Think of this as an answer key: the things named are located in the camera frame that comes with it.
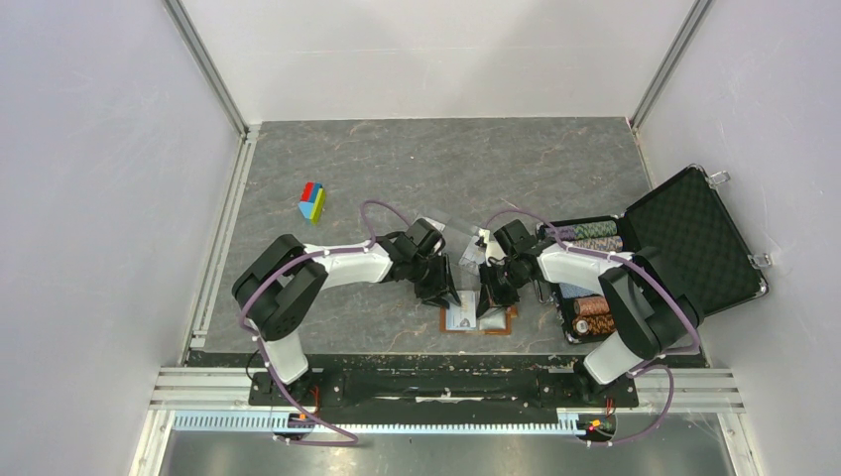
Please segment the brown leather card holder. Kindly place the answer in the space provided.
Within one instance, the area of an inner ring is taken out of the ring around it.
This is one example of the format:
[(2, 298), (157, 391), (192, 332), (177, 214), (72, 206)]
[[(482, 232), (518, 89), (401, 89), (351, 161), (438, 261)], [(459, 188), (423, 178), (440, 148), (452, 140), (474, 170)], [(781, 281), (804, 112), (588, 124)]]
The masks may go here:
[(442, 333), (510, 335), (512, 332), (513, 320), (519, 315), (518, 309), (515, 306), (493, 307), (481, 318), (476, 317), (476, 329), (457, 330), (451, 327), (451, 308), (453, 306), (458, 307), (458, 305), (452, 304), (449, 308), (440, 309), (439, 330)]

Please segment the white VIP credit card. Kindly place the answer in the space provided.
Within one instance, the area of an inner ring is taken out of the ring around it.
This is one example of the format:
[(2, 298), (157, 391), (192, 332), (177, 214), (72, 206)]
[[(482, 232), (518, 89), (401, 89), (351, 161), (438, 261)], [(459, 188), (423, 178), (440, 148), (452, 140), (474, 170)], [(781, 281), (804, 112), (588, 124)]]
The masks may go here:
[(460, 291), (458, 295), (460, 305), (451, 308), (451, 327), (457, 330), (474, 330), (477, 328), (476, 293), (472, 290)]

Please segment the clear plastic card sleeve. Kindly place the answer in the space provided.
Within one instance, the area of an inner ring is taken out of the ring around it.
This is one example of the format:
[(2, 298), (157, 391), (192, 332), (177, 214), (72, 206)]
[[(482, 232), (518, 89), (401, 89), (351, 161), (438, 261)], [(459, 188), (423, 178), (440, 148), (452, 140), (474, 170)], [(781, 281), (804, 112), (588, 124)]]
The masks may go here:
[(479, 266), (485, 258), (478, 245), (480, 232), (477, 225), (434, 208), (422, 209), (416, 218), (425, 219), (442, 233), (446, 242), (444, 252), (454, 265), (463, 272), (479, 275)]

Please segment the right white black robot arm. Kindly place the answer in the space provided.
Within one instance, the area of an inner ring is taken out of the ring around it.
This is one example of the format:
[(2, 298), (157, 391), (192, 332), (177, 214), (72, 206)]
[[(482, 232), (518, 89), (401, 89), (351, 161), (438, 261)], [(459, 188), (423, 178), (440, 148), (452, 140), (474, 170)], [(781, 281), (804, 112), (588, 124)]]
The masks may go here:
[(620, 377), (680, 351), (682, 338), (691, 340), (688, 351), (700, 345), (702, 309), (657, 248), (591, 250), (551, 234), (539, 238), (519, 219), (481, 230), (478, 245), (484, 260), (477, 316), (517, 303), (520, 289), (533, 281), (575, 285), (606, 300), (615, 330), (579, 362), (572, 379), (575, 397), (586, 405), (601, 403)]

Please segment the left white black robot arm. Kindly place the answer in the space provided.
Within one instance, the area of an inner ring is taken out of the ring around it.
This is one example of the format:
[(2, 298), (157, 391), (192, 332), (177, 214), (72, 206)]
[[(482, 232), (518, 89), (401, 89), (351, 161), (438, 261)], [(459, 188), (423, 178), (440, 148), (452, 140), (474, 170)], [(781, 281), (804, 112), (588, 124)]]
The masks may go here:
[(424, 218), (403, 231), (354, 245), (315, 246), (292, 234), (277, 238), (231, 291), (240, 324), (251, 333), (275, 379), (276, 394), (293, 405), (310, 394), (309, 364), (298, 329), (324, 290), (408, 281), (426, 305), (460, 305), (444, 247), (441, 231)]

